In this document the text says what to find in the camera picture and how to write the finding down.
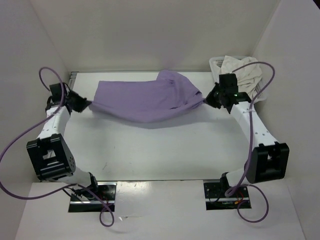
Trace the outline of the purple t shirt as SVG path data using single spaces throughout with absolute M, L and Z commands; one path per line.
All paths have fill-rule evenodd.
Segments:
M 155 123 L 188 113 L 204 100 L 187 77 L 162 70 L 151 81 L 100 81 L 89 109 L 130 122 Z

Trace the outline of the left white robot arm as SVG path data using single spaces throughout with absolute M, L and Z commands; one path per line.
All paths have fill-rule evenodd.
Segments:
M 91 102 L 73 90 L 65 90 L 62 105 L 59 106 L 61 96 L 61 90 L 51 91 L 45 108 L 49 119 L 37 138 L 27 143 L 26 150 L 41 182 L 80 184 L 83 186 L 82 194 L 94 200 L 100 194 L 97 180 L 92 173 L 76 167 L 75 158 L 64 139 L 71 113 L 81 113 Z

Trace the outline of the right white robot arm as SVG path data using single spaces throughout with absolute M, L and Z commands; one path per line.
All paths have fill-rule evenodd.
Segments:
M 285 177 L 290 149 L 279 142 L 258 116 L 254 103 L 245 92 L 237 92 L 236 86 L 215 83 L 205 98 L 213 108 L 225 108 L 239 124 L 249 142 L 248 157 L 238 170 L 224 173 L 219 191 L 225 197 L 232 196 L 242 184 L 256 184 Z

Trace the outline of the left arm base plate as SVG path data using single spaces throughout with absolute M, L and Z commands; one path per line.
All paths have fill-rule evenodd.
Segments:
M 97 184 L 98 192 L 95 194 L 114 212 L 117 183 L 100 181 Z M 103 208 L 103 204 L 83 188 L 71 190 L 69 213 L 98 213 Z

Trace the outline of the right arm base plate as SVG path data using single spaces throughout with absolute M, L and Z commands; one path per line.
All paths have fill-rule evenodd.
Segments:
M 237 192 L 231 197 L 225 196 L 225 191 L 222 190 L 221 183 L 218 179 L 204 180 L 204 197 L 206 210 L 233 210 L 251 209 L 249 192 L 246 187 L 240 187 Z

